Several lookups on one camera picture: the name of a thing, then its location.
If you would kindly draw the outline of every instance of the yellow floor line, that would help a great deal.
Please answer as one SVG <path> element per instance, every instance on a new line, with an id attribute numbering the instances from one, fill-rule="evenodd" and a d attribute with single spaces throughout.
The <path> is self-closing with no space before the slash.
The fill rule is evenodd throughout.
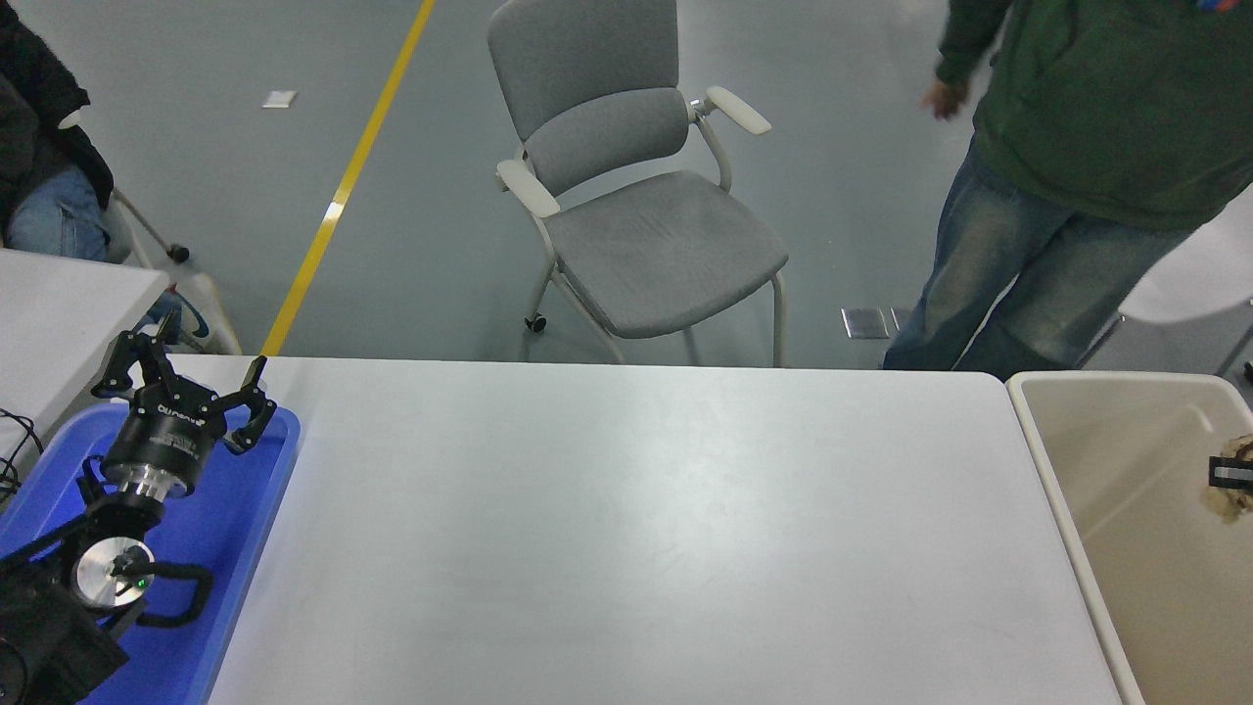
<path id="1" fill-rule="evenodd" d="M 405 45 L 401 46 L 400 54 L 396 56 L 396 63 L 392 64 L 391 74 L 387 76 L 387 83 L 383 84 L 378 101 L 375 103 L 375 111 L 370 115 L 370 121 L 366 123 L 366 130 L 361 134 L 361 140 L 357 142 L 352 159 L 348 160 L 348 168 L 345 169 L 343 178 L 340 179 L 340 187 L 335 189 L 335 198 L 326 207 L 326 214 L 322 215 L 322 224 L 318 225 L 313 243 L 309 244 L 308 252 L 304 253 L 304 262 L 301 263 L 299 270 L 296 272 L 296 279 L 292 282 L 292 287 L 287 289 L 287 298 L 283 299 L 283 306 L 278 309 L 278 316 L 274 318 L 274 324 L 271 326 L 269 334 L 266 336 L 266 343 L 261 347 L 262 356 L 278 356 L 287 333 L 292 329 L 296 313 L 304 301 L 304 293 L 308 292 L 318 264 L 322 263 L 322 254 L 326 254 L 326 248 L 331 243 L 335 228 L 340 224 L 340 214 L 343 213 L 343 208 L 348 204 L 348 198 L 352 195 L 352 189 L 357 185 L 357 177 L 361 175 L 361 169 L 365 167 L 366 159 L 370 157 L 370 150 L 375 145 L 375 138 L 378 136 L 378 129 L 387 118 L 387 110 L 391 109 L 392 99 L 396 96 L 396 90 L 405 76 L 405 69 L 408 68 L 408 61 L 413 56 L 413 49 L 417 46 L 417 40 L 422 36 L 422 30 L 426 28 L 426 20 L 431 16 L 432 8 L 435 8 L 435 0 L 422 0 L 422 6 L 417 11 L 417 16 L 413 18 L 413 25 L 408 29 L 408 36 L 405 38 Z"/>

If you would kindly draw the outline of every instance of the blue tray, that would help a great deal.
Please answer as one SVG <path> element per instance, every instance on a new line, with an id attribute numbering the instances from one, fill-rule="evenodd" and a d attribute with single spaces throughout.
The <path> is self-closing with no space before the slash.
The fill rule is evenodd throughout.
<path id="1" fill-rule="evenodd" d="M 99 404 L 61 428 L 0 516 L 0 556 L 83 513 L 74 480 L 86 457 L 109 450 L 127 413 L 123 404 Z M 244 409 L 227 413 L 231 428 L 246 419 Z M 195 492 L 165 503 L 165 518 L 148 532 L 144 543 L 159 561 L 209 569 L 213 594 L 200 617 L 189 625 L 173 630 L 130 627 L 119 641 L 130 662 L 84 702 L 198 705 L 208 700 L 292 475 L 299 430 L 294 414 L 276 411 L 256 448 L 232 456 L 218 443 Z M 160 579 L 147 594 L 149 610 L 159 615 L 182 612 L 190 596 L 189 585 Z"/>

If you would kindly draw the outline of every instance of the blue jeans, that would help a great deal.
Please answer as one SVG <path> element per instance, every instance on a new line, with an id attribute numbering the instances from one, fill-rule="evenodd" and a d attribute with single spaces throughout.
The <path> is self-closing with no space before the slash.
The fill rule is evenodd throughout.
<path id="1" fill-rule="evenodd" d="M 5 247 L 24 252 L 103 262 L 108 234 L 86 175 L 71 165 L 36 187 L 9 218 L 5 240 Z M 155 323 L 168 311 L 174 311 L 172 322 L 178 326 L 182 302 L 163 291 L 139 324 Z"/>
<path id="2" fill-rule="evenodd" d="M 1144 272 L 1189 234 L 1032 195 L 992 173 L 972 144 L 940 215 L 931 278 L 883 369 L 1001 381 L 1073 369 Z"/>

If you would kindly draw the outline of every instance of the beige bin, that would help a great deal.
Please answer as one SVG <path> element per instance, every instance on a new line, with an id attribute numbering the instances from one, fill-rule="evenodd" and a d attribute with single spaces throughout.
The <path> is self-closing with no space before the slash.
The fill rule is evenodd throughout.
<path id="1" fill-rule="evenodd" d="M 1209 457 L 1253 433 L 1240 396 L 1155 373 L 1007 387 L 1124 701 L 1253 704 L 1253 516 L 1202 502 Z"/>

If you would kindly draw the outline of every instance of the chair backrest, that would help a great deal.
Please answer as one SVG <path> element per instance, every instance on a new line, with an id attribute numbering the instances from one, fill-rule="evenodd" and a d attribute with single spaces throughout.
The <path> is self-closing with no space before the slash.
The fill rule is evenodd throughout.
<path id="1" fill-rule="evenodd" d="M 554 194 L 687 142 L 674 0 L 509 0 L 487 46 L 517 138 Z"/>

